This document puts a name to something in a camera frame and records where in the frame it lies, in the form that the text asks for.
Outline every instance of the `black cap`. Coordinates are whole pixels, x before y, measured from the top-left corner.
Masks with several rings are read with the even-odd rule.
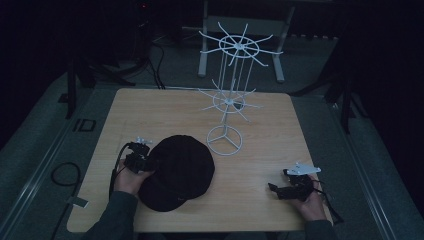
[[[159,168],[144,181],[138,195],[147,207],[159,212],[172,211],[203,195],[215,172],[208,147],[191,136],[162,140],[149,159],[159,161]]]

